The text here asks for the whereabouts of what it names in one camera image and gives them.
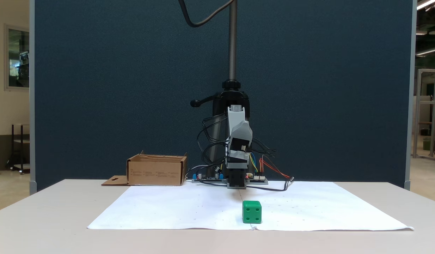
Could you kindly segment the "grey ridged tapered gripper finger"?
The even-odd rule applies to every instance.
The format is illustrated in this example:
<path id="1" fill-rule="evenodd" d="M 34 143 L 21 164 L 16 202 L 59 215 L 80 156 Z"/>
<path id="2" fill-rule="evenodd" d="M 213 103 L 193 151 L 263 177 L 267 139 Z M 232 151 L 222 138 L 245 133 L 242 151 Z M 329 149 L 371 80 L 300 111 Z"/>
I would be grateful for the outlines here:
<path id="1" fill-rule="evenodd" d="M 252 141 L 253 132 L 250 123 L 248 121 L 241 121 L 235 125 L 231 130 L 231 138 Z"/>

